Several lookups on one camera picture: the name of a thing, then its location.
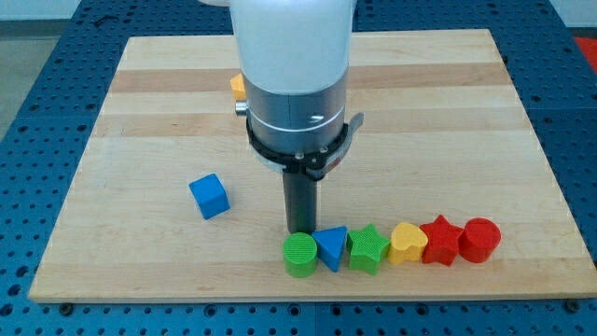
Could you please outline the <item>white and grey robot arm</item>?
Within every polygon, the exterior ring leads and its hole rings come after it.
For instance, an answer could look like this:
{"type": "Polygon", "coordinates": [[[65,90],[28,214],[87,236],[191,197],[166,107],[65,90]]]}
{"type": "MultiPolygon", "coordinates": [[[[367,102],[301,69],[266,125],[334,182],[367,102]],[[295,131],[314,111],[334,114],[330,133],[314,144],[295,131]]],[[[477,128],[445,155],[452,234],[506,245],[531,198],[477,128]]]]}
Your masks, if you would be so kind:
{"type": "Polygon", "coordinates": [[[283,154],[331,144],[344,122],[354,0],[221,0],[251,134],[283,154]]]}

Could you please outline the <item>yellow block behind arm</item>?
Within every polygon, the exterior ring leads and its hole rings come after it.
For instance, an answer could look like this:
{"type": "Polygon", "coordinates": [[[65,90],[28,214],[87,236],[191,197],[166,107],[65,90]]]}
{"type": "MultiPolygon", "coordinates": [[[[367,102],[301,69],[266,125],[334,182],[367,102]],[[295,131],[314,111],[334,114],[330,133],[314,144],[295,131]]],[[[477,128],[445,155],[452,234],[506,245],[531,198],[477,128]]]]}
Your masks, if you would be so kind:
{"type": "Polygon", "coordinates": [[[236,101],[246,99],[246,91],[243,82],[243,75],[238,74],[229,80],[232,95],[236,101]]]}

